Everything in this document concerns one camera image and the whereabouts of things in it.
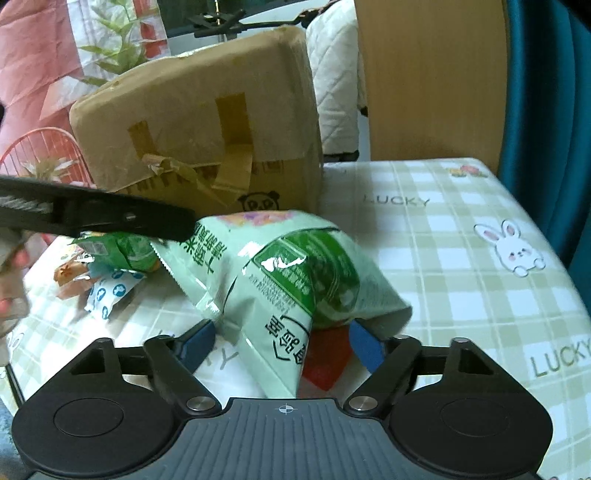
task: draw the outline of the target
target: checkered tablecloth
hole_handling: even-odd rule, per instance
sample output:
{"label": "checkered tablecloth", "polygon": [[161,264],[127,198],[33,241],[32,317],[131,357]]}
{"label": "checkered tablecloth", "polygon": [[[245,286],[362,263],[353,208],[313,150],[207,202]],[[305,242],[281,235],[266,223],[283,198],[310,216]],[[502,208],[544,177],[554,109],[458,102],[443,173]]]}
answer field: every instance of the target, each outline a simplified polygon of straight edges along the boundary
{"label": "checkered tablecloth", "polygon": [[[590,477],[591,320],[549,244],[499,181],[471,159],[327,164],[323,181],[322,216],[361,245],[413,305],[404,333],[426,345],[471,338],[550,412],[554,436],[542,476]],[[495,235],[521,242],[496,247]],[[53,269],[65,242],[52,244],[26,277],[33,310],[11,338],[26,397],[97,337],[139,345],[200,320],[163,270],[125,297],[108,323],[76,299],[56,300]],[[535,263],[512,267],[537,254]],[[261,395],[221,338],[196,375],[222,403]],[[367,375],[353,358],[330,393],[344,399]],[[317,393],[305,381],[300,390]],[[0,396],[14,411],[5,380]]]}

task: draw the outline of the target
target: wooden board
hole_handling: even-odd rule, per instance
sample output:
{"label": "wooden board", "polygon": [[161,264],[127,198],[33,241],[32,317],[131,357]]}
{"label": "wooden board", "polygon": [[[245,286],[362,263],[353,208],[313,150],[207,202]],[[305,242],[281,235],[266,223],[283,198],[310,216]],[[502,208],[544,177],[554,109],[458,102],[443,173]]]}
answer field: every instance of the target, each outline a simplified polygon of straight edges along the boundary
{"label": "wooden board", "polygon": [[356,0],[372,160],[476,157],[505,123],[502,0]]}

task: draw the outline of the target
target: cartoon bunny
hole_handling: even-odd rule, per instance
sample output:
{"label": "cartoon bunny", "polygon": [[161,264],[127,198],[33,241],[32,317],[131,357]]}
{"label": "cartoon bunny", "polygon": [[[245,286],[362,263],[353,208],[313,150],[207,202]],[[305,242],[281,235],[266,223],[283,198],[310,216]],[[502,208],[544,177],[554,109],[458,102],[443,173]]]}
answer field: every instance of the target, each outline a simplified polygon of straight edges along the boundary
{"label": "cartoon bunny", "polygon": [[503,266],[518,277],[526,277],[532,268],[542,269],[546,266],[542,254],[521,238],[521,232],[515,222],[505,220],[501,224],[503,233],[494,228],[478,223],[474,231],[491,245]]}

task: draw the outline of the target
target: teal curtain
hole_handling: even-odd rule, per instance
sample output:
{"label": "teal curtain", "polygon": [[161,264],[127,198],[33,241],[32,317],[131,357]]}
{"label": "teal curtain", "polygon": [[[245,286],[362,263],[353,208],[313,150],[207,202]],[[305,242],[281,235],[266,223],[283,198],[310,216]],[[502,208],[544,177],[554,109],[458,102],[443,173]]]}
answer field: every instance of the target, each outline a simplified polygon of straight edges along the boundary
{"label": "teal curtain", "polygon": [[509,72],[499,178],[591,311],[591,33],[558,0],[506,0]]}

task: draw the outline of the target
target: small green snack package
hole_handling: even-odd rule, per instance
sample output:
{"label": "small green snack package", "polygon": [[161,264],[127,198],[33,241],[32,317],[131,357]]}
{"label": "small green snack package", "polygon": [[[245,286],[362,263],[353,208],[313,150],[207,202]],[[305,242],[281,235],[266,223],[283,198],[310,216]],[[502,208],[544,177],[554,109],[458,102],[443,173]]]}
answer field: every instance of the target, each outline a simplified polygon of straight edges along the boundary
{"label": "small green snack package", "polygon": [[152,245],[269,398],[296,396],[312,328],[361,319],[385,338],[411,316],[353,240],[308,213],[208,217],[186,242]]}
{"label": "small green snack package", "polygon": [[91,234],[72,241],[115,270],[150,272],[158,266],[158,257],[147,237],[132,233]]}

